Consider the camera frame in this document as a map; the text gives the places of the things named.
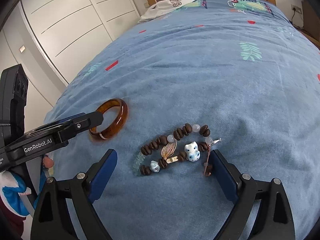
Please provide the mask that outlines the white wardrobe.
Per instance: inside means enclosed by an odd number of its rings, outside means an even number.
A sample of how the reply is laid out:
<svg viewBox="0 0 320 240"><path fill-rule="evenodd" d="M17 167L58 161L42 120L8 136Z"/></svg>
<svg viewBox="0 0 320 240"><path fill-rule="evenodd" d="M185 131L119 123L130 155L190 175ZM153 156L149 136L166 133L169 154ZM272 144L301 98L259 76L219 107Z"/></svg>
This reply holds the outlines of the white wardrobe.
<svg viewBox="0 0 320 240"><path fill-rule="evenodd" d="M42 50L67 83L139 20L133 0L22 0L22 9Z"/></svg>

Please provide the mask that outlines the amber bangle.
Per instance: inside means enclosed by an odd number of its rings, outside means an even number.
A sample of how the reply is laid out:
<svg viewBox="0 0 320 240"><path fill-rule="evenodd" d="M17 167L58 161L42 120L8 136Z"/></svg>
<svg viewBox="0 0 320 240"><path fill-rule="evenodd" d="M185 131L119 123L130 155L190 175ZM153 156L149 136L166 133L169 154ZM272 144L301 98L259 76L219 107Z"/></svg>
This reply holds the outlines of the amber bangle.
<svg viewBox="0 0 320 240"><path fill-rule="evenodd" d="M105 118L104 121L89 130L96 140L108 140L114 137L127 121L129 109L123 99L114 98L100 105L97 112Z"/></svg>

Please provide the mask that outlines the white garment on bed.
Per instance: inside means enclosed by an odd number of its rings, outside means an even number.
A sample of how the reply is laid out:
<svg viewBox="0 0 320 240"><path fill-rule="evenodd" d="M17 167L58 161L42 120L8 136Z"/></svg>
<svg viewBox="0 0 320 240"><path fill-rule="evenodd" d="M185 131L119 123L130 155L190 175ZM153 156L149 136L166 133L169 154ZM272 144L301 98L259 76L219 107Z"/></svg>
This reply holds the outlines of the white garment on bed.
<svg viewBox="0 0 320 240"><path fill-rule="evenodd" d="M162 0L151 5L140 17L138 23L149 22L161 16L167 15L181 7L195 2L196 0Z"/></svg>

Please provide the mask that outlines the blue patterned bed cover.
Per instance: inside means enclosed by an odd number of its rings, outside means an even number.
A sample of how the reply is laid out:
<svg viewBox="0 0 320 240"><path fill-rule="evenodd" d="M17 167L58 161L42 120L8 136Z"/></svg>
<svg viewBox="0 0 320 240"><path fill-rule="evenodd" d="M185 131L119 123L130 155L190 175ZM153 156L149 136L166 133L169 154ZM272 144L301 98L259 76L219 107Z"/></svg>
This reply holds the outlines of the blue patterned bed cover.
<svg viewBox="0 0 320 240"><path fill-rule="evenodd" d="M57 180L112 148L116 168L96 212L113 239L213 239L233 204L206 154L158 173L135 171L140 148L184 124L208 125L217 148L254 179L279 178L296 239L319 218L319 50L275 6L202 0L139 24L88 63L45 121L123 99L127 121L109 140L83 132L54 152Z"/></svg>

